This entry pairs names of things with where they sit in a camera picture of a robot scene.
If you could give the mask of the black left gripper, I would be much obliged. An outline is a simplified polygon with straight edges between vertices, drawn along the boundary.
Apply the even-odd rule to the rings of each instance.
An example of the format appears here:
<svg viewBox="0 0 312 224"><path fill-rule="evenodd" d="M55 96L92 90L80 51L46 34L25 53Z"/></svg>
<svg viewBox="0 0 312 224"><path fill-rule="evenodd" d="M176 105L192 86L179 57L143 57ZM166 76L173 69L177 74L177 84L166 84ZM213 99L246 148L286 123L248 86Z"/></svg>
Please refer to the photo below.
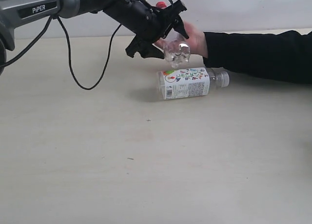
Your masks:
<svg viewBox="0 0 312 224"><path fill-rule="evenodd" d="M164 59L164 53L150 42L166 38L174 30L188 39L180 13L187 8L181 0L169 0L169 6L152 6L146 0L105 0L103 12L132 31L136 36L126 47L126 54L133 58Z"/></svg>

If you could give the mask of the black sleeved forearm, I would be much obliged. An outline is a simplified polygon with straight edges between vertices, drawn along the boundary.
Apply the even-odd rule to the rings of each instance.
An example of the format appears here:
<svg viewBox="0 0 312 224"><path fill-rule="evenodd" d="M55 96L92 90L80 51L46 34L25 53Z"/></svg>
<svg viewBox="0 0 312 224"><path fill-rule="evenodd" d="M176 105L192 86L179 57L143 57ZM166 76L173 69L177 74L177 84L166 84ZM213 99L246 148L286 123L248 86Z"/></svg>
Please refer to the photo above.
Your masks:
<svg viewBox="0 0 312 224"><path fill-rule="evenodd" d="M256 78L311 84L312 34L291 30L280 34L206 32L209 68L224 68Z"/></svg>

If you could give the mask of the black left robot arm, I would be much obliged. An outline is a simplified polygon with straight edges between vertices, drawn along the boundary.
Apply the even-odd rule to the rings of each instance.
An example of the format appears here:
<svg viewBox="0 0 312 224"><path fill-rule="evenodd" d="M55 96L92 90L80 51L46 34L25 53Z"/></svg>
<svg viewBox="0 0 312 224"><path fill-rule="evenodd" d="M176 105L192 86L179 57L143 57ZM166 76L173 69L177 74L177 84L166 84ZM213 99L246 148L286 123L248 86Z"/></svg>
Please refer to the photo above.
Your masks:
<svg viewBox="0 0 312 224"><path fill-rule="evenodd" d="M176 21L173 5L158 9L146 0L0 0L1 70L14 62L6 61L6 51L15 49L16 28L44 17L69 19L100 11L135 33L126 48L129 57L139 53L142 58L164 58L153 44L172 29Z"/></svg>

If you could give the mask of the person's open hand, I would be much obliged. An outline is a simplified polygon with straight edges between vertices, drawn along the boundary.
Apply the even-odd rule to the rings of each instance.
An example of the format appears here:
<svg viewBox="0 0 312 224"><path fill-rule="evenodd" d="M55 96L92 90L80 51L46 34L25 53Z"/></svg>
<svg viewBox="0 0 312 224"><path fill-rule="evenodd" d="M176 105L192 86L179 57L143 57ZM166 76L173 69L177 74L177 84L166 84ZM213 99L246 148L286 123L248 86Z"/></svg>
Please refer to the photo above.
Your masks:
<svg viewBox="0 0 312 224"><path fill-rule="evenodd" d="M197 29L193 24L184 21L184 28L189 38L186 43L190 47L191 54L208 57L208 47L205 38L205 33Z"/></svg>

